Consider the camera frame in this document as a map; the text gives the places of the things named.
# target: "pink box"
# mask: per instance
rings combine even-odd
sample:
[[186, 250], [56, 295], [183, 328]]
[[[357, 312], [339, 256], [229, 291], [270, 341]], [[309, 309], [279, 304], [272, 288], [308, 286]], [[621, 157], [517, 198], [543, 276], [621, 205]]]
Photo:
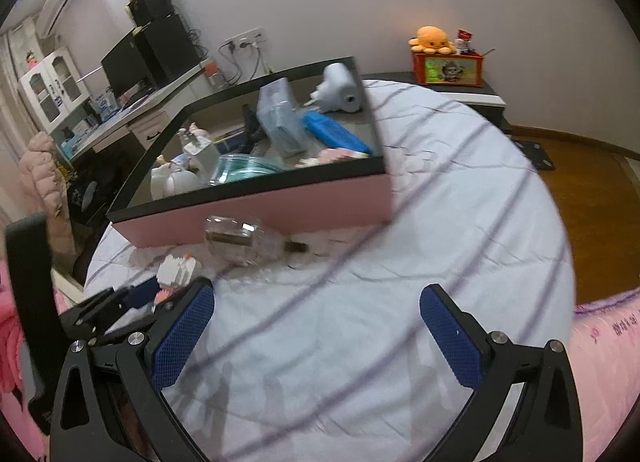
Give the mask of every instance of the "pink box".
[[[304, 102], [321, 83], [324, 67], [334, 62], [342, 62], [351, 70], [360, 86], [363, 106], [355, 114], [328, 115], [366, 142], [372, 150], [369, 157], [150, 199], [150, 169], [161, 153], [167, 159], [180, 153], [176, 137], [179, 128], [195, 122], [222, 133], [234, 124], [241, 125], [242, 105], [254, 108], [260, 87], [279, 78], [287, 78], [296, 100]], [[285, 234], [386, 222], [392, 217], [392, 190], [382, 150], [353, 58], [304, 65], [228, 88], [182, 109], [140, 159], [111, 205], [108, 217], [136, 247], [202, 242], [205, 220], [213, 214], [257, 217]]]

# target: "wooden floor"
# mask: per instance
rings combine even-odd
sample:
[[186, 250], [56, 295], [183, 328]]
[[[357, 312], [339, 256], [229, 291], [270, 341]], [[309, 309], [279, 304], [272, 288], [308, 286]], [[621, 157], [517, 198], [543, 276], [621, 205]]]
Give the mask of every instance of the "wooden floor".
[[526, 139], [540, 142], [556, 166], [540, 175], [569, 235], [578, 303], [640, 285], [640, 190], [624, 158], [578, 143]]

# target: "white wall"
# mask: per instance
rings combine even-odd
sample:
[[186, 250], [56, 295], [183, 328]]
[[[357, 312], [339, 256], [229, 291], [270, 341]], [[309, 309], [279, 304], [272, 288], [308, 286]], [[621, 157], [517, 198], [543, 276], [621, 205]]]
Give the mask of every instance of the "white wall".
[[[496, 47], [486, 78], [512, 123], [594, 137], [640, 152], [640, 44], [613, 0], [174, 0], [215, 51], [257, 26], [271, 64], [356, 56], [362, 72], [408, 70], [422, 25], [474, 33]], [[77, 0], [60, 35], [81, 72], [131, 29], [126, 0]], [[92, 80], [101, 87], [104, 78]]]

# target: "orange container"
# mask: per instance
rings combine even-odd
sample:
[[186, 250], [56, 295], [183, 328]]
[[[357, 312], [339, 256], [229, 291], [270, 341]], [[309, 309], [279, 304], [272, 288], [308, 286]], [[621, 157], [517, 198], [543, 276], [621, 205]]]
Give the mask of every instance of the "orange container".
[[482, 86], [482, 60], [474, 54], [424, 54], [412, 52], [415, 79], [422, 85]]

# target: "orange octopus plush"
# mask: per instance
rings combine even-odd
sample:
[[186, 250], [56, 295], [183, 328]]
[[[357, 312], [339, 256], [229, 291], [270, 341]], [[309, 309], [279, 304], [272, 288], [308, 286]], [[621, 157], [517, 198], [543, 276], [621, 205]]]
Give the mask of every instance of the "orange octopus plush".
[[447, 33], [433, 26], [424, 26], [418, 29], [418, 37], [409, 40], [413, 52], [425, 52], [426, 54], [455, 54], [455, 47], [449, 41]]

